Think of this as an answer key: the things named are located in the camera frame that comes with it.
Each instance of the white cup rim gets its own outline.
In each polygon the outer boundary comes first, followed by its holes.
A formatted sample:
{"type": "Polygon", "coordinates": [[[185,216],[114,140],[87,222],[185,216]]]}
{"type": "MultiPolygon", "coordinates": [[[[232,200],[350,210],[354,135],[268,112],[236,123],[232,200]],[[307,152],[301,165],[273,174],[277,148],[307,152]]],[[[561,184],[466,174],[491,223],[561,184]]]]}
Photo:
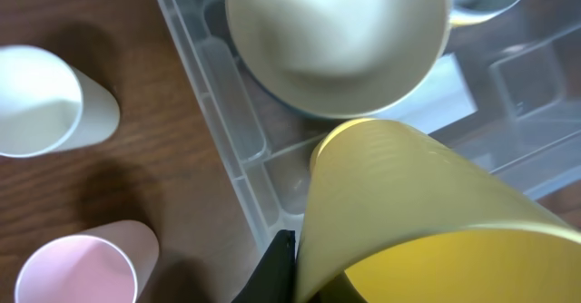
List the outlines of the white cup rim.
{"type": "Polygon", "coordinates": [[[111,241],[107,240],[107,239],[103,239],[100,238],[98,236],[94,236],[94,235],[87,235],[87,234],[74,234],[74,235],[68,235],[68,236],[64,236],[58,239],[53,239],[51,241],[49,241],[48,243],[44,244],[42,247],[40,247],[39,249],[37,249],[33,255],[31,255],[25,262],[25,264],[20,268],[20,271],[18,272],[18,277],[16,278],[16,284],[15,284],[15,303],[20,303],[20,298],[19,298],[19,289],[21,286],[21,282],[22,282],[22,277],[24,275],[24,273],[26,272],[26,270],[30,267],[30,265],[33,263],[34,258],[37,258],[40,254],[42,254],[46,249],[48,249],[50,246],[53,246],[55,244],[58,244],[61,241],[66,241],[69,239],[77,239],[77,238],[87,238],[87,239],[95,239],[98,241],[101,241],[102,243],[105,243],[107,245],[109,245],[110,247],[114,248],[119,254],[121,254],[121,256],[125,259],[125,262],[127,262],[127,265],[129,265],[129,269],[131,270],[131,273],[133,275],[133,299],[132,299],[132,303],[134,303],[137,300],[137,291],[138,291],[138,283],[137,283],[137,273],[135,271],[135,267],[133,265],[133,263],[131,262],[131,260],[129,259],[129,257],[127,256],[127,254],[125,254],[125,252],[123,252],[122,249],[120,249],[118,246],[116,246],[115,244],[113,244],[111,241]]]}
{"type": "Polygon", "coordinates": [[[47,57],[50,57],[51,59],[55,59],[70,75],[72,75],[72,77],[74,77],[74,79],[76,80],[76,87],[78,88],[78,90],[81,93],[81,100],[79,102],[79,107],[78,107],[76,116],[74,117],[74,121],[71,124],[71,126],[69,127],[68,131],[65,132],[63,134],[63,136],[61,136],[57,141],[46,146],[45,148],[43,148],[41,150],[28,152],[28,153],[13,154],[13,153],[6,153],[6,152],[0,151],[0,155],[5,156],[5,157],[9,157],[9,158],[36,157],[36,156],[40,156],[40,155],[43,155],[43,154],[46,154],[48,152],[53,151],[54,149],[58,148],[63,143],[65,143],[71,137],[71,135],[73,135],[74,131],[76,130],[77,126],[79,125],[79,123],[81,121],[81,117],[83,116],[83,110],[84,110],[83,87],[81,86],[79,79],[76,77],[76,74],[74,73],[73,68],[71,68],[71,66],[69,64],[67,64],[61,57],[57,56],[56,54],[53,54],[53,53],[51,53],[43,48],[33,46],[33,45],[28,45],[28,44],[11,44],[11,45],[6,45],[6,46],[0,46],[0,52],[2,52],[4,50],[14,50],[14,49],[36,51],[40,54],[43,54],[47,57]]]}

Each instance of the transparent plastic box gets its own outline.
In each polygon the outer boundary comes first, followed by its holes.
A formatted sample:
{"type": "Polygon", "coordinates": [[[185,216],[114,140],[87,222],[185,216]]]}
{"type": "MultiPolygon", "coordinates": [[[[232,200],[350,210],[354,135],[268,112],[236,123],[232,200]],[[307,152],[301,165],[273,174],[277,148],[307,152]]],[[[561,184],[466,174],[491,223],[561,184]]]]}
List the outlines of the transparent plastic box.
{"type": "MultiPolygon", "coordinates": [[[[278,230],[300,233],[310,154],[340,121],[301,116],[256,84],[224,0],[158,1],[259,250],[278,230]]],[[[532,199],[581,179],[579,6],[523,0],[448,42],[478,110],[430,135],[532,199]]]]}

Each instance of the white cup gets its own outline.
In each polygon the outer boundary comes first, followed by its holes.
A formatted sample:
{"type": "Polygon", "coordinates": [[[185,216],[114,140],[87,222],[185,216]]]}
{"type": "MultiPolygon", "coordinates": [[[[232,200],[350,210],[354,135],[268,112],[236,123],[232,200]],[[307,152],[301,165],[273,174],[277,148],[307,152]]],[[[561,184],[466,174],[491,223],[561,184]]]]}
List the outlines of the white cup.
{"type": "Polygon", "coordinates": [[[0,47],[0,155],[26,158],[96,144],[115,132],[119,119],[113,96],[55,54],[0,47]]]}
{"type": "Polygon", "coordinates": [[[155,234],[134,220],[55,239],[20,270],[15,303],[134,303],[158,256],[155,234]]]}

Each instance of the wooden table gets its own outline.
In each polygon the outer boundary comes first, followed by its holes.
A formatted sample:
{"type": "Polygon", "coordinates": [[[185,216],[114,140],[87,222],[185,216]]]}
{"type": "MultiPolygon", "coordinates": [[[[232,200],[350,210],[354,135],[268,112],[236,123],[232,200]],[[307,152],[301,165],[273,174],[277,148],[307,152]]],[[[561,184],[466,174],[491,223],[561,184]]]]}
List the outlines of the wooden table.
{"type": "Polygon", "coordinates": [[[162,245],[140,302],[229,302],[258,253],[156,0],[0,0],[4,44],[60,55],[123,116],[103,144],[0,158],[0,302],[41,245],[124,219],[162,245]]]}

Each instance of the pink cup rim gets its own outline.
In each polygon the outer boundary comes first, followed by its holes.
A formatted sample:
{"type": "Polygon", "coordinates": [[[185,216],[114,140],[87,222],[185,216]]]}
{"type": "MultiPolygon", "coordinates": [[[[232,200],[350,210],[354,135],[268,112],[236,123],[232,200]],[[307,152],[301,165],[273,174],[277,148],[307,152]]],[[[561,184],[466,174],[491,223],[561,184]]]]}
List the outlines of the pink cup rim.
{"type": "Polygon", "coordinates": [[[119,254],[121,254],[123,256],[123,258],[125,259],[125,261],[127,262],[127,264],[129,265],[129,269],[131,270],[131,273],[133,275],[133,299],[132,299],[132,303],[134,303],[137,300],[137,273],[135,272],[135,267],[133,266],[131,260],[129,259],[129,257],[125,254],[125,252],[123,252],[122,249],[120,249],[118,246],[116,246],[115,244],[113,244],[111,241],[107,240],[107,239],[102,239],[98,236],[94,236],[94,235],[87,235],[87,234],[74,234],[74,235],[68,235],[68,236],[63,236],[61,238],[58,239],[53,239],[51,241],[49,241],[48,243],[44,244],[42,247],[40,247],[39,249],[37,249],[33,255],[31,255],[25,262],[25,264],[20,268],[20,271],[18,272],[18,277],[16,278],[16,284],[15,284],[15,303],[20,303],[20,298],[19,298],[19,290],[20,286],[21,286],[21,282],[22,282],[22,277],[24,275],[24,273],[26,272],[26,270],[30,267],[30,265],[33,263],[34,259],[39,257],[43,251],[45,251],[47,248],[49,248],[52,245],[58,244],[61,241],[67,241],[70,239],[76,239],[76,238],[87,238],[87,239],[96,239],[98,241],[101,241],[102,243],[105,243],[107,245],[109,245],[110,247],[114,248],[115,250],[117,250],[117,252],[119,254]]]}

